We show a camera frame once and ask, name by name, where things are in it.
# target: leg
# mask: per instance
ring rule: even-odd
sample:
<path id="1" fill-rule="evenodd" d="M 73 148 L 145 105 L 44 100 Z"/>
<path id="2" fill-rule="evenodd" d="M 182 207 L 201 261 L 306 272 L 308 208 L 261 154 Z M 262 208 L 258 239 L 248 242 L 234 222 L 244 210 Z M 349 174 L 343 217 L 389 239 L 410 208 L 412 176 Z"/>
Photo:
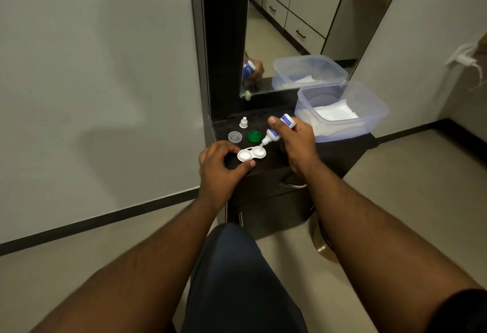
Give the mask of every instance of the leg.
<path id="1" fill-rule="evenodd" d="M 182 333 L 307 333 L 301 311 L 239 226 L 217 226 L 191 275 Z"/>

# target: beige floor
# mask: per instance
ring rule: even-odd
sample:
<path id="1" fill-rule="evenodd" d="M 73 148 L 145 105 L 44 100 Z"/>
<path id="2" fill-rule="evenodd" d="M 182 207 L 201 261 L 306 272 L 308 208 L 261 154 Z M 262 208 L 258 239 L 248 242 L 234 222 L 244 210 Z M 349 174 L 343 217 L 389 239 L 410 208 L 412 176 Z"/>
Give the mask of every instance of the beige floor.
<path id="1" fill-rule="evenodd" d="M 434 131 L 367 152 L 346 180 L 487 286 L 487 168 Z M 0 257 L 0 331 L 28 331 L 95 270 L 186 204 Z M 310 333 L 375 332 L 343 270 L 323 259 L 308 224 L 258 241 Z M 176 312 L 179 328 L 186 295 Z"/>
<path id="2" fill-rule="evenodd" d="M 272 63 L 275 59 L 300 55 L 250 3 L 245 47 L 250 58 L 258 59 L 264 65 L 264 77 L 274 75 Z"/>

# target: plastic bin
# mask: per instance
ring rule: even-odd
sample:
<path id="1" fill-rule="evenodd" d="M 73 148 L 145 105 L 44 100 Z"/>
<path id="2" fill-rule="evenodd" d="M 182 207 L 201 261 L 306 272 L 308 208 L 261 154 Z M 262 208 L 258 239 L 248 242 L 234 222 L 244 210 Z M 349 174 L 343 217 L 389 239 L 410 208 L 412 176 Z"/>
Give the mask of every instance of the plastic bin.
<path id="1" fill-rule="evenodd" d="M 323 55 L 277 59 L 274 60 L 273 66 L 272 88 L 274 90 L 342 83 L 348 79 L 348 73 L 344 68 Z M 309 76 L 316 81 L 296 83 Z"/>
<path id="2" fill-rule="evenodd" d="M 358 118 L 326 120 L 314 109 L 341 100 L 347 100 L 347 105 Z M 316 142 L 337 141 L 367 134 L 388 113 L 387 105 L 359 82 L 301 88 L 294 111 L 296 117 L 313 127 Z"/>

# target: green cap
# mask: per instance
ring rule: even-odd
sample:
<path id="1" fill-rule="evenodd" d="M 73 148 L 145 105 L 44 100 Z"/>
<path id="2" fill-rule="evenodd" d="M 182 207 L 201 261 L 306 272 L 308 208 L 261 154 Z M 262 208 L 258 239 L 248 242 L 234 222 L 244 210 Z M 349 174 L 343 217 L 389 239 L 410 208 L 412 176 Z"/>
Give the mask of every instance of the green cap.
<path id="1" fill-rule="evenodd" d="M 262 135 L 259 131 L 250 131 L 247 133 L 247 138 L 250 142 L 259 143 L 262 140 Z"/>

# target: drawer handle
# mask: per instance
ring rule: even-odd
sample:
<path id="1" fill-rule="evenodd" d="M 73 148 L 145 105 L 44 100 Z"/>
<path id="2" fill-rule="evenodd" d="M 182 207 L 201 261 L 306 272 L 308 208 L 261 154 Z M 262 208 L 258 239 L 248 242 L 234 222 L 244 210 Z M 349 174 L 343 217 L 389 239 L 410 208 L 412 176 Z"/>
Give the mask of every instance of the drawer handle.
<path id="1" fill-rule="evenodd" d="M 280 185 L 284 186 L 284 187 L 290 187 L 292 189 L 303 189 L 303 188 L 306 188 L 307 184 L 290 184 L 290 183 L 286 183 L 286 182 L 279 182 Z"/>

